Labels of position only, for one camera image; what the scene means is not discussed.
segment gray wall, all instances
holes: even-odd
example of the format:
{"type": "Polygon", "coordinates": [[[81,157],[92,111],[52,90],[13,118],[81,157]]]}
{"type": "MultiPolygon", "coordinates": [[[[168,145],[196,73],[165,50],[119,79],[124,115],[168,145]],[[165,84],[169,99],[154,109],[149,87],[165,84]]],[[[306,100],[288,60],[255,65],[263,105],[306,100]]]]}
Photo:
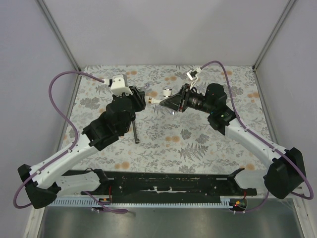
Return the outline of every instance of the gray wall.
{"type": "MultiPolygon", "coordinates": [[[[279,142],[304,155],[317,195],[317,1],[298,1],[258,70],[279,142]]],[[[317,198],[306,203],[317,224],[317,198]]]]}
{"type": "Polygon", "coordinates": [[[80,64],[253,65],[288,0],[45,0],[80,64]]]}
{"type": "MultiPolygon", "coordinates": [[[[63,120],[50,104],[48,86],[72,66],[34,0],[1,1],[0,30],[0,231],[2,238],[19,238],[30,209],[12,205],[21,184],[17,168],[54,152],[63,120]]],[[[74,82],[66,76],[53,89],[63,111],[74,82]]],[[[24,191],[18,202],[28,202],[24,191]]]]}

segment fern pattern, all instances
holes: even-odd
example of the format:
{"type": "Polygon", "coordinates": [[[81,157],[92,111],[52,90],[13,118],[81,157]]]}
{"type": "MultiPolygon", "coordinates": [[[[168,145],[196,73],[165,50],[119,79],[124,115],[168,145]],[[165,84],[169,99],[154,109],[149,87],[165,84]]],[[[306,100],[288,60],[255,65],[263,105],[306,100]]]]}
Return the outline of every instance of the fern pattern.
{"type": "MultiPolygon", "coordinates": [[[[196,65],[169,66],[105,66],[93,65],[84,72],[98,78],[112,78],[126,74],[129,86],[151,86],[151,94],[162,99],[164,86],[177,93],[188,83],[186,73],[196,65]]],[[[226,67],[233,90],[233,99],[240,116],[252,128],[269,138],[265,117],[250,67],[226,67]]],[[[205,93],[210,83],[225,85],[222,70],[216,65],[206,67],[195,85],[199,93],[205,93]]],[[[70,119],[79,131],[105,111],[112,101],[110,88],[82,77],[70,119]]],[[[171,114],[160,105],[148,105],[136,113],[136,126],[140,143],[134,143],[133,130],[103,151],[82,160],[74,169],[87,167],[105,171],[138,171],[158,173],[231,173],[239,167],[263,169],[264,166],[244,147],[217,131],[214,131],[203,112],[187,109],[184,113],[171,114]]],[[[75,132],[69,126],[63,146],[74,139],[75,132]]]]}

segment connector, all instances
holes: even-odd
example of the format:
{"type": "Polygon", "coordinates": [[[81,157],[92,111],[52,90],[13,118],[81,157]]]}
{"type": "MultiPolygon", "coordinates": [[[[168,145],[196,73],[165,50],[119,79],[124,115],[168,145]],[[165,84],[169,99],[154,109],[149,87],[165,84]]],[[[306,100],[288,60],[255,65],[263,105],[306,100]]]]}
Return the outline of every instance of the connector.
{"type": "Polygon", "coordinates": [[[189,77],[190,81],[197,80],[198,74],[201,73],[202,69],[200,67],[196,68],[195,70],[190,70],[187,72],[187,76],[189,77]]]}

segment floral tablecloth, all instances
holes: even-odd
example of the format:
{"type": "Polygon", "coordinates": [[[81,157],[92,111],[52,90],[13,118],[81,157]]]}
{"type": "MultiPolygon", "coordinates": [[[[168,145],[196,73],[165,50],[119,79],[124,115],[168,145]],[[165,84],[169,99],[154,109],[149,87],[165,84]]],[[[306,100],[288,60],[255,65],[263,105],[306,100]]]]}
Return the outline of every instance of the floral tablecloth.
{"type": "MultiPolygon", "coordinates": [[[[186,72],[196,68],[183,66],[88,66],[85,72],[99,78],[112,78],[126,74],[129,85],[138,87],[149,82],[155,98],[161,98],[164,86],[178,92],[188,83],[186,72]]],[[[234,102],[244,121],[269,138],[254,73],[250,67],[226,67],[231,81],[234,102]]],[[[196,87],[205,93],[208,84],[225,85],[223,72],[210,66],[200,74],[196,87]]],[[[96,119],[112,100],[107,86],[82,78],[70,119],[82,129],[96,119]]],[[[263,169],[264,165],[237,142],[214,131],[207,121],[208,115],[193,109],[172,115],[159,105],[149,105],[137,113],[136,127],[140,144],[134,143],[132,127],[119,141],[103,151],[81,161],[73,169],[101,168],[105,171],[135,171],[159,173],[226,174],[237,168],[263,169]]],[[[74,138],[69,126],[63,146],[74,138]]]]}

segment purple cable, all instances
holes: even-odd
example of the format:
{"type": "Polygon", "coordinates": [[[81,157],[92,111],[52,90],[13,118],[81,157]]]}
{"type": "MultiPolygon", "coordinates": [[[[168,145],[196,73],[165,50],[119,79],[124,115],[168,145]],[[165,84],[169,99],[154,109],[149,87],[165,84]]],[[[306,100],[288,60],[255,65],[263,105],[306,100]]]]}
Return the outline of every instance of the purple cable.
{"type": "MultiPolygon", "coordinates": [[[[221,67],[222,70],[223,70],[223,73],[224,73],[224,76],[225,76],[225,78],[226,78],[227,85],[228,85],[228,91],[229,91],[229,95],[230,95],[230,101],[231,101],[232,108],[233,108],[233,110],[234,110],[234,113],[235,113],[235,115],[236,115],[236,117],[237,117],[239,123],[240,123],[241,126],[243,127],[243,129],[246,129],[247,132],[249,132],[249,133],[250,133],[251,135],[253,135],[255,138],[257,138],[257,139],[260,140],[262,143],[264,143],[265,145],[267,145],[269,148],[274,149],[274,151],[275,151],[276,153],[278,153],[280,156],[282,156],[282,157],[296,170],[296,172],[302,177],[302,179],[304,180],[304,182],[305,182],[305,184],[306,184],[306,186],[307,186],[307,188],[308,188],[308,190],[309,190],[309,192],[310,192],[309,197],[304,196],[304,195],[301,195],[301,194],[298,194],[298,193],[295,193],[295,192],[291,192],[291,194],[293,194],[293,195],[295,195],[295,196],[298,196],[298,197],[300,197],[300,198],[303,198],[303,199],[312,200],[312,199],[314,198],[314,191],[313,191],[312,186],[311,186],[310,183],[308,182],[306,176],[303,174],[303,172],[302,172],[286,155],[284,155],[283,152],[281,152],[281,151],[278,150],[278,149],[275,149],[274,146],[273,146],[271,143],[269,143],[269,142],[266,141],[265,139],[261,138],[260,136],[258,136],[257,134],[255,134],[253,131],[247,129],[247,127],[246,127],[246,126],[244,125],[244,123],[241,121],[240,116],[239,116],[239,114],[238,114],[238,112],[237,112],[237,109],[236,109],[236,107],[234,106],[233,96],[232,96],[232,91],[231,91],[231,87],[230,87],[230,82],[229,82],[228,74],[227,74],[227,71],[225,70],[223,64],[222,64],[221,62],[217,61],[217,60],[213,60],[213,61],[210,61],[210,62],[204,64],[204,65],[201,67],[201,69],[204,69],[205,67],[207,67],[208,65],[210,65],[210,64],[212,64],[212,63],[217,63],[217,64],[219,64],[220,67],[221,67]]],[[[266,203],[267,198],[268,198],[268,195],[269,195],[269,192],[267,192],[267,194],[266,194],[266,196],[265,196],[263,202],[262,202],[258,207],[253,208],[253,209],[248,210],[248,211],[255,211],[255,210],[259,209],[260,207],[262,207],[262,206],[266,203]]]]}
{"type": "MultiPolygon", "coordinates": [[[[49,165],[51,165],[52,163],[54,163],[56,160],[60,159],[60,158],[63,157],[64,155],[66,155],[69,150],[72,150],[72,149],[75,147],[75,145],[76,145],[76,143],[77,143],[77,141],[78,141],[78,139],[79,139],[79,133],[78,133],[77,128],[76,128],[75,125],[70,121],[70,119],[68,119],[67,116],[65,116],[65,115],[61,112],[61,110],[56,106],[56,104],[55,104],[55,102],[54,102],[54,99],[53,99],[53,97],[52,97],[52,87],[53,87],[53,84],[55,83],[55,81],[56,81],[58,78],[60,78],[60,77],[63,76],[63,75],[66,75],[66,74],[79,74],[79,75],[83,75],[83,76],[92,78],[92,79],[94,79],[94,80],[96,80],[96,81],[99,81],[99,82],[101,82],[101,83],[104,83],[103,80],[101,80],[101,79],[99,79],[99,78],[96,78],[96,77],[94,77],[94,76],[92,76],[92,75],[90,75],[90,74],[88,74],[88,73],[84,73],[84,72],[80,72],[80,71],[75,71],[75,70],[62,72],[62,73],[56,75],[56,76],[53,78],[53,80],[51,81],[51,83],[50,83],[50,85],[49,85],[49,98],[50,98],[51,104],[53,105],[54,109],[58,112],[58,114],[60,114],[60,116],[61,116],[62,118],[64,118],[64,119],[70,124],[70,126],[74,129],[74,131],[77,131],[77,133],[75,133],[75,140],[74,140],[74,142],[71,144],[71,146],[70,146],[67,150],[65,150],[63,153],[61,153],[60,155],[56,156],[54,159],[52,159],[51,161],[49,161],[47,164],[44,164],[42,167],[40,167],[40,168],[38,169],[38,171],[40,171],[40,172],[41,172],[42,170],[44,170],[47,166],[49,166],[49,165]]],[[[26,207],[32,205],[31,203],[29,203],[29,204],[20,206],[20,205],[17,204],[17,198],[18,198],[18,195],[19,195],[20,191],[22,190],[22,188],[23,188],[32,178],[34,178],[34,176],[36,176],[36,175],[37,175],[36,172],[35,172],[34,174],[30,175],[30,176],[20,185],[20,187],[18,188],[18,190],[15,192],[15,195],[14,195],[14,197],[13,197],[13,206],[14,206],[15,208],[22,209],[22,208],[26,208],[26,207]]]]}
{"type": "Polygon", "coordinates": [[[84,191],[85,194],[87,194],[88,196],[90,196],[96,203],[99,204],[99,206],[101,206],[104,210],[100,211],[100,212],[112,212],[115,214],[126,214],[127,212],[129,212],[127,209],[115,209],[115,210],[111,210],[108,207],[104,206],[104,203],[99,202],[98,199],[96,199],[93,195],[90,194],[90,192],[88,191],[84,191]]]}

